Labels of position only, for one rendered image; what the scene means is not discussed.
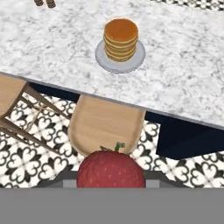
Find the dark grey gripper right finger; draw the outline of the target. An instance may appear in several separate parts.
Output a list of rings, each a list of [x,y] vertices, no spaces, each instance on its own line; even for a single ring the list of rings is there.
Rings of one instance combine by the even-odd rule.
[[[147,188],[186,188],[182,183],[168,179],[161,171],[145,171]]]

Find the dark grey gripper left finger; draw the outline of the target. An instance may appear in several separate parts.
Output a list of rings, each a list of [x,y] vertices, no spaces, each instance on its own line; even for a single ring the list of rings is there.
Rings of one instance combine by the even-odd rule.
[[[76,171],[62,171],[53,180],[42,180],[37,188],[76,188]]]

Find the red strawberry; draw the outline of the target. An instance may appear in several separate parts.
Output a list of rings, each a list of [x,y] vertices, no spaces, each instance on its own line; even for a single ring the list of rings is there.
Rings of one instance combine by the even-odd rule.
[[[125,143],[111,150],[101,146],[84,158],[77,172],[79,188],[145,188],[144,171],[129,155],[120,152]]]

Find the dark navy counter cabinet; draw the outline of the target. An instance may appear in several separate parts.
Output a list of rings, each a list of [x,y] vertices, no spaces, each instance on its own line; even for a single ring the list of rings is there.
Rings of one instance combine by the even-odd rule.
[[[31,86],[40,93],[74,101],[76,104],[80,96],[84,95],[36,83]],[[180,160],[224,151],[224,130],[147,111],[144,120],[160,124],[157,142],[157,154],[160,157]]]

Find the light wooden stool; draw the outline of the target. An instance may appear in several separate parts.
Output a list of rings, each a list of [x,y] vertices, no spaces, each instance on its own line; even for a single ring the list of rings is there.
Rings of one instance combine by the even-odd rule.
[[[68,126],[70,144],[84,157],[102,146],[114,150],[117,142],[125,143],[121,153],[130,154],[137,148],[145,113],[139,108],[81,95]]]
[[[27,93],[32,96],[36,100],[42,103],[40,108],[35,107],[30,101],[26,100],[23,97],[23,93]],[[7,119],[7,116],[11,113],[11,111],[15,108],[17,103],[22,101],[26,103],[29,107],[37,110],[37,114],[35,118],[32,120],[27,129],[19,128],[14,122],[11,122]],[[40,113],[42,113],[45,109],[50,108],[51,111],[54,111],[56,114],[60,114],[68,119],[68,116],[55,107],[51,102],[49,102],[45,97],[43,97],[40,93],[34,90],[28,81],[22,80],[19,78],[13,78],[12,76],[8,76],[6,74],[0,73],[0,131],[4,134],[13,137],[14,139],[25,144],[25,140],[20,138],[23,137],[27,140],[33,141],[34,143],[57,153],[56,150],[52,149],[43,141],[38,140],[35,136],[29,133],[32,125],[37,120]]]

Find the pale grey round plate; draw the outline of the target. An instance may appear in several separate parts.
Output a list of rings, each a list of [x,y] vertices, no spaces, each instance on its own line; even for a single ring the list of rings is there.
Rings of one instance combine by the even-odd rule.
[[[127,61],[117,62],[110,59],[104,51],[104,41],[101,40],[95,49],[95,59],[100,67],[114,74],[126,74],[138,69],[144,62],[146,51],[143,43],[136,42],[136,52]]]

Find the stack of golden pancakes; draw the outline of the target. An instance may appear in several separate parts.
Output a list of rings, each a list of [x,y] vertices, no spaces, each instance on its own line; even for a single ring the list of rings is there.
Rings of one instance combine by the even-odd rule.
[[[137,25],[126,18],[116,18],[106,23],[103,33],[104,51],[113,61],[129,60],[137,49]]]

